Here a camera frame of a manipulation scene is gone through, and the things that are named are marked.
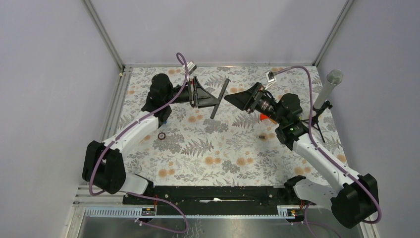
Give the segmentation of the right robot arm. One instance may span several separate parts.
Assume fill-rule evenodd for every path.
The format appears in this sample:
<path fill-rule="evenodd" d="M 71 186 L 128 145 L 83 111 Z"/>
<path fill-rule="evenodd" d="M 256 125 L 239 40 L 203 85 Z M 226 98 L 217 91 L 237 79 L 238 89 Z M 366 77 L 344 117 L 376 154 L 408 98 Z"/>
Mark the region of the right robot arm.
<path fill-rule="evenodd" d="M 311 129 L 300 119 L 303 110 L 298 95 L 288 93 L 277 102 L 261 83 L 256 83 L 246 91 L 224 98 L 242 111 L 258 111 L 278 123 L 275 133 L 280 143 L 307 160 L 330 185 L 299 177 L 294 185 L 284 190 L 288 203 L 306 200 L 327 208 L 346 228 L 353 228 L 360 222 L 368 223 L 367 218 L 373 213 L 377 213 L 380 220 L 376 179 L 350 169 L 315 140 Z"/>

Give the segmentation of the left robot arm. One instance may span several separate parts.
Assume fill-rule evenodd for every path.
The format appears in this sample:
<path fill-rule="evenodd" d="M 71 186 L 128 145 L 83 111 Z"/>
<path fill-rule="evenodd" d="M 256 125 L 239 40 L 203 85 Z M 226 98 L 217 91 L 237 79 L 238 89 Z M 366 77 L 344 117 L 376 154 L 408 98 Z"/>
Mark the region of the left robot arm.
<path fill-rule="evenodd" d="M 223 97 L 205 90 L 197 77 L 185 77 L 182 85 L 174 87 L 168 75 L 160 73 L 151 83 L 146 103 L 132 122 L 110 138 L 102 142 L 93 140 L 87 146 L 82 178 L 89 183 L 92 196 L 126 192 L 134 193 L 143 204 L 151 202 L 154 191 L 148 187 L 150 182 L 142 176 L 127 174 L 125 158 L 147 135 L 165 124 L 172 112 L 171 104 L 213 107 L 216 112 Z"/>

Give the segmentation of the black remote control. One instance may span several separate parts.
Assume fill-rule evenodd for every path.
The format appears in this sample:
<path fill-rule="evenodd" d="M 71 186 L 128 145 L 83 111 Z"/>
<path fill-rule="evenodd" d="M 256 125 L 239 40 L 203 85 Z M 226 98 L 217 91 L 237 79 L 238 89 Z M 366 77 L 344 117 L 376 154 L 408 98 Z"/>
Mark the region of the black remote control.
<path fill-rule="evenodd" d="M 221 91 L 220 91 L 220 94 L 219 94 L 219 96 L 218 96 L 217 103 L 215 104 L 215 106 L 214 106 L 214 108 L 213 108 L 213 111 L 212 111 L 212 113 L 211 113 L 211 115 L 210 115 L 210 119 L 214 119 L 214 117 L 215 117 L 215 115 L 216 115 L 216 112 L 217 112 L 217 110 L 218 110 L 218 108 L 219 108 L 219 105 L 220 105 L 220 103 L 221 103 L 221 101 L 222 101 L 222 99 L 223 99 L 224 93 L 225 93 L 225 91 L 226 91 L 226 88 L 227 88 L 227 86 L 228 86 L 229 82 L 230 82 L 230 79 L 229 79 L 229 78 L 225 79 L 224 84 L 223 84 L 223 86 L 222 86 L 222 89 L 221 89 Z"/>

